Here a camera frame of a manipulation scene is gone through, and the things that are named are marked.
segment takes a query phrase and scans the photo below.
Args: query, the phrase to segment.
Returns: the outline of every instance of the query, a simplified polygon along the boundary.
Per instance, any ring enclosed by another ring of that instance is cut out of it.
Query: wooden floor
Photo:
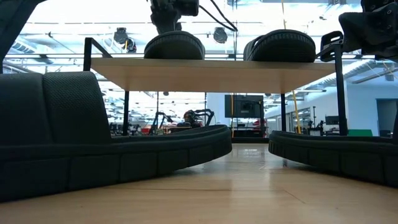
[[[0,223],[398,223],[398,189],[238,144],[158,179],[0,204]]]

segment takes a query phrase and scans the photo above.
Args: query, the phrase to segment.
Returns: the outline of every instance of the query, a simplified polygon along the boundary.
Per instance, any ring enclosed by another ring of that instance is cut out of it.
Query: desk
[[[287,93],[335,72],[333,63],[93,58],[126,91]]]

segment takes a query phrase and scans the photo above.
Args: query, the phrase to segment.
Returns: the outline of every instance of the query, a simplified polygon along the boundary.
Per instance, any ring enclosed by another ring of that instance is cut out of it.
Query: green object
[[[370,129],[349,129],[348,136],[367,136],[372,137],[372,130]]]

